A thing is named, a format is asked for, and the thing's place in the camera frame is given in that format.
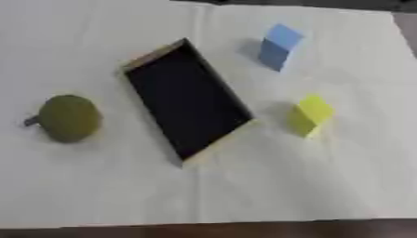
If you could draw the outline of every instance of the yellow cube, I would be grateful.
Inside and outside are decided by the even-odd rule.
[[[318,95],[309,95],[289,113],[289,125],[302,137],[310,137],[333,115],[333,109]]]

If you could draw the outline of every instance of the cube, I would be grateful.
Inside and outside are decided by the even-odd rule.
[[[318,95],[310,95],[290,111],[289,126],[302,137],[314,135],[333,115],[333,109]]]
[[[259,60],[266,66],[281,71],[290,51],[302,39],[301,34],[277,24],[263,39]]]

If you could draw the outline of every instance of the green fruit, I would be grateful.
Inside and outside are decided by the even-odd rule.
[[[25,125],[38,123],[47,134],[59,142],[77,142],[93,134],[101,124],[101,114],[88,100],[74,95],[49,99],[39,114]]]

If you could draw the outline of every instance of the white cloth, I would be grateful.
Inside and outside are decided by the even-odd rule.
[[[305,36],[281,73],[255,59],[276,23]],[[115,72],[182,37],[259,123],[178,168]],[[389,13],[0,0],[0,227],[417,217],[416,79]],[[62,145],[20,126],[65,93],[102,111],[94,137]],[[282,118],[308,93],[336,114],[301,139]]]

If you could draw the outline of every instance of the table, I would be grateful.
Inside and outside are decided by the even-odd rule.
[[[254,58],[275,23],[305,39],[282,73]],[[189,37],[259,123],[171,163],[148,114],[115,72]],[[308,7],[215,7],[165,0],[0,1],[0,226],[416,217],[417,64],[389,13]],[[282,125],[319,93],[335,109],[322,134]],[[104,115],[74,145],[21,122],[75,93]]]

